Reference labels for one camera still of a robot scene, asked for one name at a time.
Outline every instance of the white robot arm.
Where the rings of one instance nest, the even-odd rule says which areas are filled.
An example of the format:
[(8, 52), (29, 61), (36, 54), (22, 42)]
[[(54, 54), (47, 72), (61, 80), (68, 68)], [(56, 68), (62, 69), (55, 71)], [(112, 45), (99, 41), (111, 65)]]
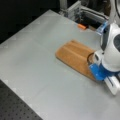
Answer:
[(94, 53), (94, 64), (90, 65), (90, 69), (95, 78), (100, 81), (105, 81), (114, 95), (120, 91), (119, 5), (120, 0), (111, 0), (111, 15), (109, 25), (105, 28), (102, 35), (101, 50)]

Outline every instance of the white tabletop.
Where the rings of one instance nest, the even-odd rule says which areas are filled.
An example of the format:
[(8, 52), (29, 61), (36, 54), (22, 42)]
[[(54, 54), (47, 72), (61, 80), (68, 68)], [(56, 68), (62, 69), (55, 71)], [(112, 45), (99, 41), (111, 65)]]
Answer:
[(46, 12), (0, 45), (0, 78), (44, 120), (118, 120), (120, 95), (55, 58), (72, 39), (100, 48), (95, 32)]

